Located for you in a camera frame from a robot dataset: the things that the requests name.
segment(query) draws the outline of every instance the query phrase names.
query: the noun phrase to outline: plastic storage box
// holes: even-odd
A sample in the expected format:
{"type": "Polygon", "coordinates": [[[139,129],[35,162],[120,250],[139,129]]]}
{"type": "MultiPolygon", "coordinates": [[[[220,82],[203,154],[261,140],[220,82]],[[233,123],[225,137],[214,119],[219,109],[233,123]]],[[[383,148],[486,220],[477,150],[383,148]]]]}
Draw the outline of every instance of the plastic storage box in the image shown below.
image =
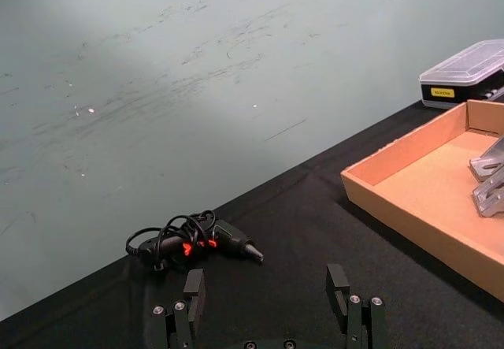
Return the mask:
{"type": "Polygon", "coordinates": [[[479,42],[452,56],[422,73],[420,86],[424,105],[441,109],[504,95],[504,39],[479,42]]]}

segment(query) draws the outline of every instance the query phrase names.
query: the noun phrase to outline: table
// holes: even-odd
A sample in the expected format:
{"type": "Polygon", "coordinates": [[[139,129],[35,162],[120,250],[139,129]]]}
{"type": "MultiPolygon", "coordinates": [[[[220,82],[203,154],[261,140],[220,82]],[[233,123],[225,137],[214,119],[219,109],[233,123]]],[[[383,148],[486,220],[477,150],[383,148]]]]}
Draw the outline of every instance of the table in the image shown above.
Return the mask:
{"type": "MultiPolygon", "coordinates": [[[[354,292],[383,297],[392,347],[502,347],[504,304],[350,203],[339,177],[439,113],[416,103],[218,208],[265,263],[200,262],[200,347],[284,337],[344,347],[324,291],[331,262],[354,292]]],[[[0,323],[0,347],[144,347],[152,306],[178,299],[184,281],[121,258],[0,323]]]]}

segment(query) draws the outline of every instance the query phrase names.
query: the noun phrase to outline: metal bracket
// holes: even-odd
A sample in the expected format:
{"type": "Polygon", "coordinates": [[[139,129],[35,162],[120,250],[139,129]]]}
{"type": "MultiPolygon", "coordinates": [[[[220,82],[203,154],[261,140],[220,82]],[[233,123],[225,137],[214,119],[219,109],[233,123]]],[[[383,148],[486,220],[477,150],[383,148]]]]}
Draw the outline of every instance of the metal bracket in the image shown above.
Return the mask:
{"type": "Polygon", "coordinates": [[[195,349],[199,321],[205,307],[205,277],[203,269],[187,274],[183,300],[172,305],[172,311],[157,305],[152,310],[153,334],[150,349],[195,349]]]}
{"type": "Polygon", "coordinates": [[[504,136],[479,158],[469,161],[476,178],[483,182],[504,166],[504,136]]]}
{"type": "Polygon", "coordinates": [[[384,301],[375,296],[362,300],[352,295],[343,267],[337,264],[327,266],[325,291],[332,311],[338,318],[339,328],[346,334],[349,349],[388,349],[384,301]],[[367,329],[367,343],[362,335],[362,326],[367,329]]]}
{"type": "Polygon", "coordinates": [[[474,189],[472,196],[482,216],[493,217],[504,212],[504,167],[474,189]]]}

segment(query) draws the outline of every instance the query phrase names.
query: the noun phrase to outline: black cable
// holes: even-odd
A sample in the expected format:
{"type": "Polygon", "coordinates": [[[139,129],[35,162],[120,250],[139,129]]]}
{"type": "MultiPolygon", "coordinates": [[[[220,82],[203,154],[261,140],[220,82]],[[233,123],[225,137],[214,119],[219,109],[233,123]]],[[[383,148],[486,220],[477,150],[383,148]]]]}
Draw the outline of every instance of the black cable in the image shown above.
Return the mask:
{"type": "Polygon", "coordinates": [[[149,228],[140,229],[139,231],[133,233],[126,240],[126,252],[128,252],[128,254],[130,254],[132,256],[138,256],[139,255],[139,248],[132,247],[130,243],[134,239],[136,239],[137,237],[139,237],[140,235],[143,235],[144,233],[147,233],[147,232],[157,232],[157,231],[161,231],[161,229],[159,227],[149,227],[149,228]]]}
{"type": "Polygon", "coordinates": [[[163,239],[167,237],[179,236],[184,241],[188,241],[191,243],[192,247],[198,246],[198,242],[202,241],[203,246],[209,246],[209,238],[206,232],[209,232],[210,229],[213,228],[217,217],[212,210],[205,210],[201,213],[193,213],[191,215],[177,215],[172,217],[163,228],[159,227],[150,227],[141,229],[131,236],[129,236],[126,241],[126,252],[128,254],[139,257],[139,248],[134,248],[131,246],[131,241],[138,236],[142,235],[146,232],[157,232],[157,236],[154,244],[154,261],[156,264],[161,263],[160,257],[160,247],[163,239]],[[203,228],[201,223],[204,221],[208,221],[208,215],[211,215],[212,221],[208,225],[208,227],[203,228]],[[179,219],[185,219],[185,222],[180,227],[173,226],[173,222],[179,219]]]}

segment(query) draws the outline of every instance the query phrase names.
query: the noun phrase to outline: cardboard tray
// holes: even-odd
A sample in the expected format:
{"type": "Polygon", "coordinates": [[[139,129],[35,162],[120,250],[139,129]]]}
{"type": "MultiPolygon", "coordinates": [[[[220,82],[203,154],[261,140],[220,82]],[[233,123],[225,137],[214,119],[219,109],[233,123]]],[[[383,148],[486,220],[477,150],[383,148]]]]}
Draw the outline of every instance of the cardboard tray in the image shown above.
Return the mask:
{"type": "Polygon", "coordinates": [[[468,101],[341,176],[350,201],[504,302],[504,213],[477,213],[469,168],[501,135],[504,104],[468,101]]]}

